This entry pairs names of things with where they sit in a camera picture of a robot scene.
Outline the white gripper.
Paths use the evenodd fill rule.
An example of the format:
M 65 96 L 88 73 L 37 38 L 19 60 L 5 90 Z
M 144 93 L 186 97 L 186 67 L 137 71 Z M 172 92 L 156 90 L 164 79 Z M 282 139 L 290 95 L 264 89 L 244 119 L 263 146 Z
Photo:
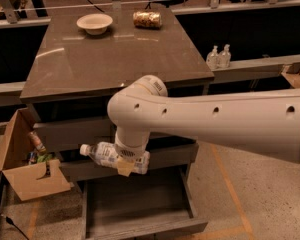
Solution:
M 117 160 L 118 174 L 129 177 L 135 165 L 133 160 L 140 158 L 146 151 L 146 142 L 138 142 L 135 146 L 129 146 L 116 139 L 115 150 L 121 156 Z

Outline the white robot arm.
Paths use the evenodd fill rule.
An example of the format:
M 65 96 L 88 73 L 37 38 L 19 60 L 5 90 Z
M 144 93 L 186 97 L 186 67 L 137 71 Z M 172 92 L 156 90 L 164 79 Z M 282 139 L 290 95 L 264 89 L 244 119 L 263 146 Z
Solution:
M 156 132 L 300 163 L 300 89 L 176 98 L 146 75 L 113 95 L 107 113 L 127 160 Z

